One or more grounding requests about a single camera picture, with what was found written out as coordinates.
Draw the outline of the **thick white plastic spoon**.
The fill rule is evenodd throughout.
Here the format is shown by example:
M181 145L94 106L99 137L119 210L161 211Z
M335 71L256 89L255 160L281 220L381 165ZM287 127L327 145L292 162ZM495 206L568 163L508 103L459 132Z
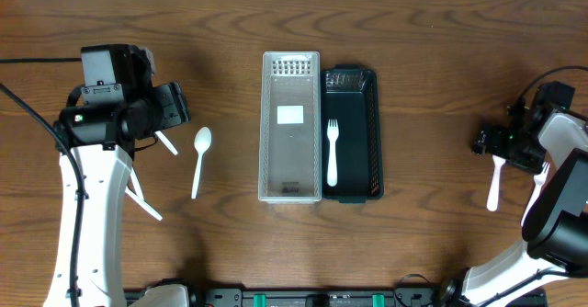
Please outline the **thick white plastic spoon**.
M502 167L505 165L506 160L498 155L492 157L494 169L492 173L492 181L489 188L488 198L486 202L486 208L489 211L497 211L500 195L500 180Z

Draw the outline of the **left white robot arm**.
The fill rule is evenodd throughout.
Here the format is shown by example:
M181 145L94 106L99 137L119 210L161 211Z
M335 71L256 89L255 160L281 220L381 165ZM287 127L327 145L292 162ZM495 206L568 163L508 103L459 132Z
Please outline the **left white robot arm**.
M189 121L178 83L77 87L54 124L65 146L62 217L47 306L126 306L121 276L124 199L143 205L135 142Z

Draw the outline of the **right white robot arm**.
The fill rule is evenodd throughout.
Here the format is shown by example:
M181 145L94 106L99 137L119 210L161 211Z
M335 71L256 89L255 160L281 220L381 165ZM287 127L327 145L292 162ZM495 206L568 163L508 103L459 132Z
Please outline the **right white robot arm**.
M587 277L587 118L556 110L538 141L557 171L527 213L522 239L449 279L434 306L506 306L552 281Z

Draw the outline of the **clear plastic perforated basket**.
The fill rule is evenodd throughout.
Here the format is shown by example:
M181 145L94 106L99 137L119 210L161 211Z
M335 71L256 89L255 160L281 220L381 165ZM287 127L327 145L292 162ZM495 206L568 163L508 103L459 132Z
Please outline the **clear plastic perforated basket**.
M258 199L312 204L322 199L320 54L263 55Z

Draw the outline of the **dark green plastic basket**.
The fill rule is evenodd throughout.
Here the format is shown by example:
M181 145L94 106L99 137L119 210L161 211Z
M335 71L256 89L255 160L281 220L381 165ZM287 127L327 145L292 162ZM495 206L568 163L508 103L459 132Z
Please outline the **dark green plastic basket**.
M322 197L340 203L365 203L384 194L376 72L358 64L321 71ZM336 119L338 183L327 185L329 119Z

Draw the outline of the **white plastic fork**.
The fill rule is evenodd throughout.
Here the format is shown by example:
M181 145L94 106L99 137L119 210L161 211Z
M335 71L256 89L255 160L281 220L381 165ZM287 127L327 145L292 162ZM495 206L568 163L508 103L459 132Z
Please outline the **white plastic fork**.
M329 157L327 165L327 185L335 187L338 183L336 142L339 137L338 121L329 119L327 126L327 139L329 142Z
M542 169L541 172L537 175L534 175L533 179L534 179L534 188L533 191L531 193L530 199L526 205L525 211L523 213L523 216L521 218L520 221L520 225L523 226L526 220L526 217L528 215L528 213L530 212L532 206L535 204L535 202L537 201L541 189L543 188L543 185L546 183L547 178L548 178L548 171L550 169L550 163L549 162L544 162L542 165Z

